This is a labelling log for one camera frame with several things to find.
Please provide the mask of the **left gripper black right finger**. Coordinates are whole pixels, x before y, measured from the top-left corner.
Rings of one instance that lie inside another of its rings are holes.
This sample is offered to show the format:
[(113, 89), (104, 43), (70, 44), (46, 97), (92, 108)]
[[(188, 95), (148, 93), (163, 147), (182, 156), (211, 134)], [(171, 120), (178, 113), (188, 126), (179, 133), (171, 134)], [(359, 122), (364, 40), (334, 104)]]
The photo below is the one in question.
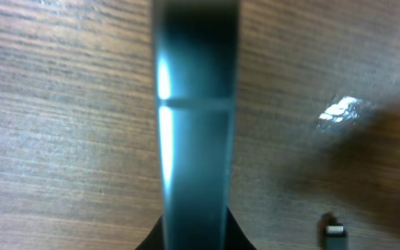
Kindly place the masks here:
[(230, 209), (227, 209), (225, 250), (256, 250), (243, 233)]

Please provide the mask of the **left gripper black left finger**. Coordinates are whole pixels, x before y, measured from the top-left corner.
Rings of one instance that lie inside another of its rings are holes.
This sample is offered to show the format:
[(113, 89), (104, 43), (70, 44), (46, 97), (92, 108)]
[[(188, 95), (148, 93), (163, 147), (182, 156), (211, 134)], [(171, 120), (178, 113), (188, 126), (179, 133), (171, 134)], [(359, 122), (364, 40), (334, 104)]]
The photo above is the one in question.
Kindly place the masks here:
[(163, 219), (159, 217), (158, 221), (151, 229), (145, 239), (135, 248), (135, 250), (165, 250)]

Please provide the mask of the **blue Galaxy smartphone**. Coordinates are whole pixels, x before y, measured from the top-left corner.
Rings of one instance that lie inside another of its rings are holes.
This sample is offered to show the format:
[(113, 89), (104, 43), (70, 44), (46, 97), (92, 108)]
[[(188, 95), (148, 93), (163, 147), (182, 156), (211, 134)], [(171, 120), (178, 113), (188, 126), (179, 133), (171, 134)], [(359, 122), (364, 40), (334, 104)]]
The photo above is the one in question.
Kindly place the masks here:
[(155, 1), (153, 58), (166, 249), (222, 249), (239, 1)]

